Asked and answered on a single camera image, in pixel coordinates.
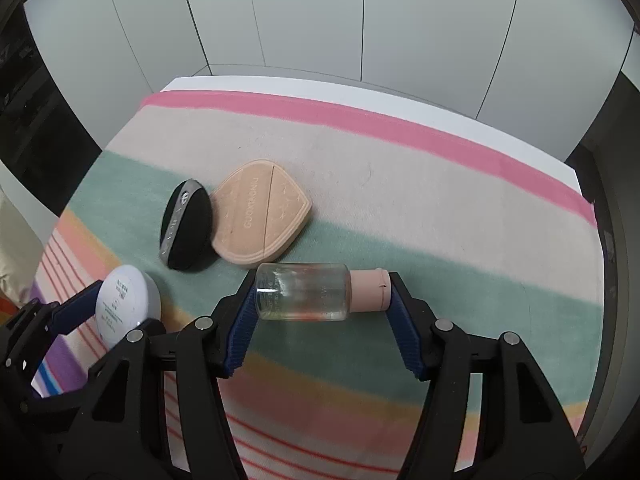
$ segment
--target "clear plastic bottle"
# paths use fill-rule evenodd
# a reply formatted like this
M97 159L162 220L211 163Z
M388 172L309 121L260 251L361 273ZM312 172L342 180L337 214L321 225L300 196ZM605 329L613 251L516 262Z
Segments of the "clear plastic bottle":
M386 310L391 295L386 270L343 264L261 264L255 287L258 315L271 320L343 320L350 310Z

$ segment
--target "makeup sponge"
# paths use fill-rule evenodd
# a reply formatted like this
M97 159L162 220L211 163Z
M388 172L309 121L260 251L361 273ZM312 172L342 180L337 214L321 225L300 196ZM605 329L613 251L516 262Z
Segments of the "makeup sponge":
M311 200L280 166L254 160L211 194L212 245L243 267L272 262L291 244L311 212Z
M174 189L162 216L160 260L170 269L191 267L210 244L211 200L197 180Z

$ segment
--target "green stripe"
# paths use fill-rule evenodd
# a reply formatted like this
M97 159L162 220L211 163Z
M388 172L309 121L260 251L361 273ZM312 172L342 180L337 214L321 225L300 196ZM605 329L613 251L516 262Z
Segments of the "green stripe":
M199 272L177 272L158 260L162 213L184 179L105 152L82 181L70 208L124 263L148 272L164 302L198 316L209 313L220 297L233 294L244 270L219 259ZM491 337L506 330L519 333L563 404L589 397L602 328L602 307L597 304L316 220L282 259L396 270L415 297L465 331ZM402 366L384 314L358 314L334 323L262 322L250 349L353 390L416 404L424 401L425 388ZM478 402L479 391L474 391L471 407L477 409Z

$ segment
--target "white wall panel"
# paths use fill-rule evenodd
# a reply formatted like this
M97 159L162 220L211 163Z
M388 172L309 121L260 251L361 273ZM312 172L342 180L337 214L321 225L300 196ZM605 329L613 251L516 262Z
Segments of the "white wall panel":
M622 65L622 73L640 90L640 34L634 32Z
M102 148L151 90L111 0L29 0L31 32L47 69Z
M197 75L211 75L211 70L209 69L209 65L206 65L206 66L202 67L200 70L198 70L193 75L194 76L197 76Z
M362 80L475 117L515 0L365 0Z
M267 66L360 79L362 0L254 0Z
M209 63L264 65L251 0L189 0Z
M565 160L609 94L632 27L620 0L518 0L478 119Z
M153 91L207 62L187 0L113 0L124 32Z
M404 94L398 90L384 88L382 86L373 85L371 83L348 79L337 75L321 74L319 72L309 72L308 70L296 70L293 68L280 68L274 66L255 66L255 65L209 65L211 74L208 72L199 72L195 75L255 75L266 77L288 77L292 79L302 79L311 81L322 81L326 83L336 83L340 85L353 86L356 88L366 88L375 90L389 95L396 95L411 99L412 101L422 102L433 105L427 100Z

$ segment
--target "striped blanket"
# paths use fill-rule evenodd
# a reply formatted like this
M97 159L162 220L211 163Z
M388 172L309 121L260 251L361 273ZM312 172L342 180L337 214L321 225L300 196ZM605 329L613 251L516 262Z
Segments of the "striped blanket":
M255 158L282 165L314 202L283 260L395 270L413 296L466 332L517 332L577 431L602 332L593 209L508 156L397 118L268 94L155 94L73 196L34 295L64 301L128 263L158 284L168 330L210 313L244 271L223 260L199 272L163 267L162 212L185 178L213 189ZM44 396L79 388L104 352L90 319L55 341L34 386ZM219 383L242 462L256 479L395 478L426 392L403 367L381 313L259 323L243 367ZM473 460L480 388L473 376L458 468ZM167 373L172 460L188 469L176 395Z

